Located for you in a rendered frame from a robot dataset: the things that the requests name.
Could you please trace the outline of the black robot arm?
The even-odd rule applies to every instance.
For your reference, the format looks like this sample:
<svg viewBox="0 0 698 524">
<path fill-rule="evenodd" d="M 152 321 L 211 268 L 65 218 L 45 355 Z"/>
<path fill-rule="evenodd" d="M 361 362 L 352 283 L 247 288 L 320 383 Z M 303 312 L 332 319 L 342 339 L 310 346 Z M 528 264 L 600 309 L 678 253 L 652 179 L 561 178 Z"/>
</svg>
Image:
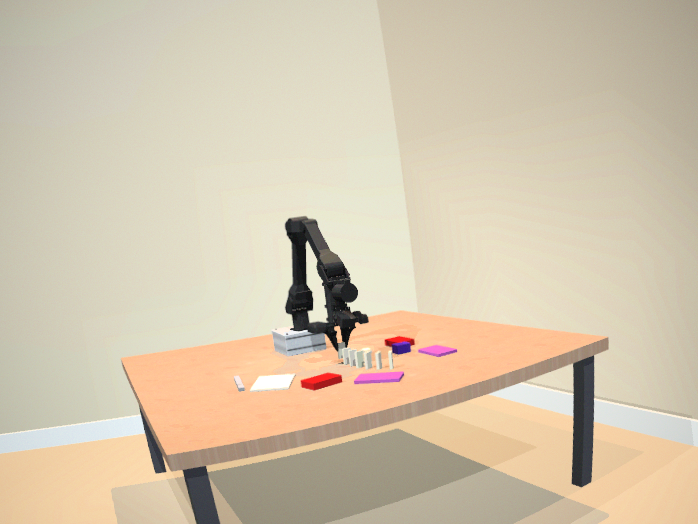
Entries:
<svg viewBox="0 0 698 524">
<path fill-rule="evenodd" d="M 307 216 L 291 217 L 286 221 L 285 228 L 291 241 L 292 254 L 292 285 L 285 309 L 293 318 L 294 328 L 290 330 L 303 331 L 307 330 L 309 323 L 308 311 L 313 311 L 312 291 L 306 281 L 307 241 L 317 259 L 316 268 L 323 281 L 326 302 L 352 303 L 357 299 L 358 289 L 350 282 L 350 274 L 342 260 L 329 249 L 316 219 L 308 219 Z M 351 312 L 350 307 L 345 308 L 341 311 L 339 307 L 335 308 L 333 324 L 346 328 L 361 323 L 360 311 Z"/>
</svg>

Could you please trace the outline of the pink flat rectangular block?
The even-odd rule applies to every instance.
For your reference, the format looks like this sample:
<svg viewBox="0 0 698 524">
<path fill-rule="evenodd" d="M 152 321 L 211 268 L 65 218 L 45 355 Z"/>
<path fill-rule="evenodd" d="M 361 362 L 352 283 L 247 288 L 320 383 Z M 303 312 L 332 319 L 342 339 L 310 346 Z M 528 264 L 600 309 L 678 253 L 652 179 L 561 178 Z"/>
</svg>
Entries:
<svg viewBox="0 0 698 524">
<path fill-rule="evenodd" d="M 436 357 L 442 357 L 449 354 L 457 353 L 457 349 L 438 345 L 417 349 L 417 351 L 421 354 L 429 354 Z"/>
</svg>

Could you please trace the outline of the pink flat rectangular slab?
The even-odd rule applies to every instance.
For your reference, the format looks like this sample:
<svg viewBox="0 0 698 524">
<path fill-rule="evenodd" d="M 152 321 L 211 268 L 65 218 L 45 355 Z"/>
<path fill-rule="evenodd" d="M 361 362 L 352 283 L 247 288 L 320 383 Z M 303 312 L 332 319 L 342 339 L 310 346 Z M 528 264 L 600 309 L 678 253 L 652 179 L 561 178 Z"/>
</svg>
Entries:
<svg viewBox="0 0 698 524">
<path fill-rule="evenodd" d="M 360 374 L 354 380 L 354 385 L 382 383 L 382 382 L 399 382 L 403 376 L 404 376 L 404 371 L 402 371 L 402 372 L 383 372 L 383 373 L 364 373 L 364 374 Z"/>
</svg>

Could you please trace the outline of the purple cube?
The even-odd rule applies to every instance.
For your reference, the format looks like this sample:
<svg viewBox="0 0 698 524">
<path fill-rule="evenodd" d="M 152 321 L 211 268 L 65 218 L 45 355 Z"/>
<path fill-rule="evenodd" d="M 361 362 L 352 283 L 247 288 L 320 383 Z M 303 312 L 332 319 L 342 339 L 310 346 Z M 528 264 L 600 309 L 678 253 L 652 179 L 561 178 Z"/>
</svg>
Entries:
<svg viewBox="0 0 698 524">
<path fill-rule="evenodd" d="M 391 344 L 391 348 L 392 348 L 392 353 L 395 353 L 395 354 L 403 354 L 403 353 L 412 352 L 411 351 L 411 342 L 401 342 L 401 343 Z"/>
</svg>

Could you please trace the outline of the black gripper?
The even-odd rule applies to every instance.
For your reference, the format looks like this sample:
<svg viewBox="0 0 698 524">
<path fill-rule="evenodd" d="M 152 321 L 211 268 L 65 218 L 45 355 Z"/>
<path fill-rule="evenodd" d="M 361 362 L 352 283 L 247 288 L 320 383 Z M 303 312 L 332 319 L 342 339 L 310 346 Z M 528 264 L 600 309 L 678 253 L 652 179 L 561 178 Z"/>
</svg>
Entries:
<svg viewBox="0 0 698 524">
<path fill-rule="evenodd" d="M 338 326 L 338 324 L 334 325 L 332 323 L 332 317 L 333 317 L 333 313 L 334 313 L 334 310 L 336 307 L 339 307 L 340 311 L 345 310 L 346 309 L 345 307 L 347 307 L 347 303 L 339 302 L 339 301 L 326 302 L 326 305 L 324 305 L 324 307 L 327 309 L 328 318 L 326 318 L 326 322 L 328 322 L 328 323 L 314 321 L 314 322 L 309 322 L 306 327 L 307 327 L 307 330 L 309 333 L 314 333 L 314 334 L 321 333 L 321 332 L 325 333 L 325 335 L 330 340 L 332 346 L 334 347 L 335 351 L 339 352 L 338 342 L 337 342 L 337 330 L 335 330 L 335 326 Z M 366 314 L 361 314 L 361 323 L 359 323 L 359 324 L 360 325 L 369 324 L 369 318 Z M 340 328 L 342 342 L 345 342 L 345 348 L 348 347 L 350 334 L 351 334 L 352 330 L 356 327 L 357 326 Z"/>
</svg>

